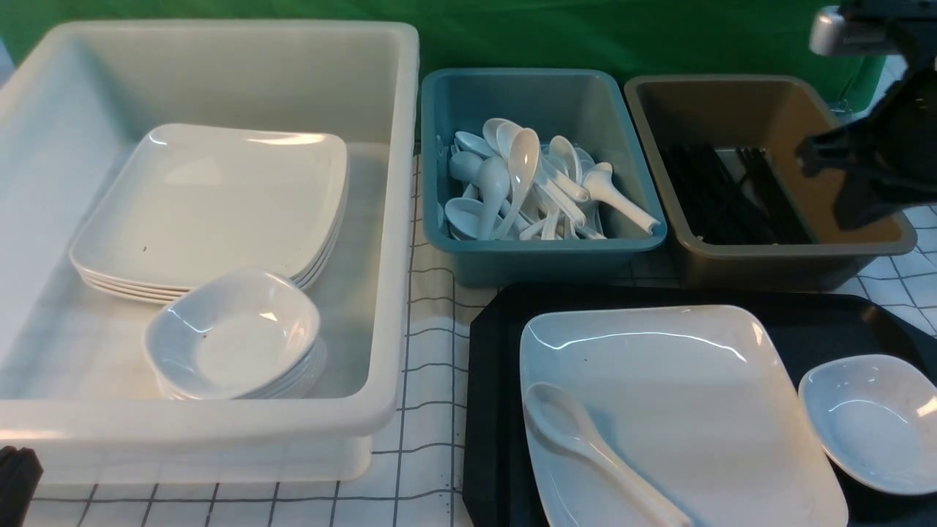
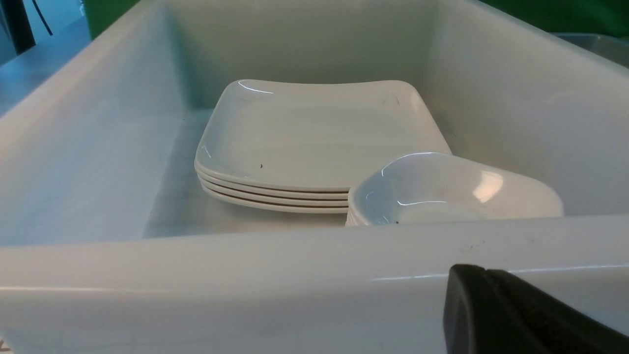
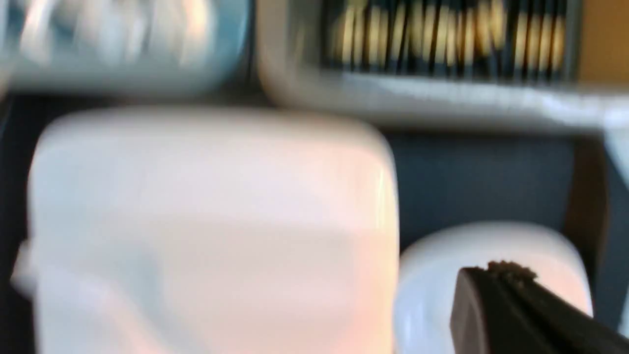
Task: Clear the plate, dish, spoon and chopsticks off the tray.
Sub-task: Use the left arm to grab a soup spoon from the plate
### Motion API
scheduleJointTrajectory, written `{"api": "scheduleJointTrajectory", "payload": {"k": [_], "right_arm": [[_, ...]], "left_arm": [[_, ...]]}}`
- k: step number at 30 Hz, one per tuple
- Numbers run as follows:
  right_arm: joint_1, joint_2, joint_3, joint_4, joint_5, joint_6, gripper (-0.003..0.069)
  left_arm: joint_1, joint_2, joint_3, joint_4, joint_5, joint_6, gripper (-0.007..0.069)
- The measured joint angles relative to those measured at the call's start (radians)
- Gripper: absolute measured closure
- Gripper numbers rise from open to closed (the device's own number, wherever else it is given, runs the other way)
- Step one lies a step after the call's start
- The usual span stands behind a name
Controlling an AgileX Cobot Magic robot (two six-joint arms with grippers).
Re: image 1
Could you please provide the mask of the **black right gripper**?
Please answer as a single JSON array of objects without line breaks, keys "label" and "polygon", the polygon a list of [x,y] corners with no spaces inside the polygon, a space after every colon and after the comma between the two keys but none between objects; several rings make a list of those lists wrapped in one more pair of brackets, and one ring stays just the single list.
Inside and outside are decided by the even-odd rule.
[{"label": "black right gripper", "polygon": [[810,49],[818,56],[902,56],[906,64],[865,117],[797,147],[807,178],[843,171],[832,207],[837,227],[861,229],[935,203],[935,3],[843,1],[824,7],[811,26]]}]

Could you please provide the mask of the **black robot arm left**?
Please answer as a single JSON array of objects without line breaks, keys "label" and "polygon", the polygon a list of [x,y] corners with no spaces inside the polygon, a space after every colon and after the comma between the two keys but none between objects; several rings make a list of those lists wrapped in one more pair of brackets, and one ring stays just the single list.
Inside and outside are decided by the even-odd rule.
[{"label": "black robot arm left", "polygon": [[43,467],[31,448],[1,449],[1,526],[23,526]]}]

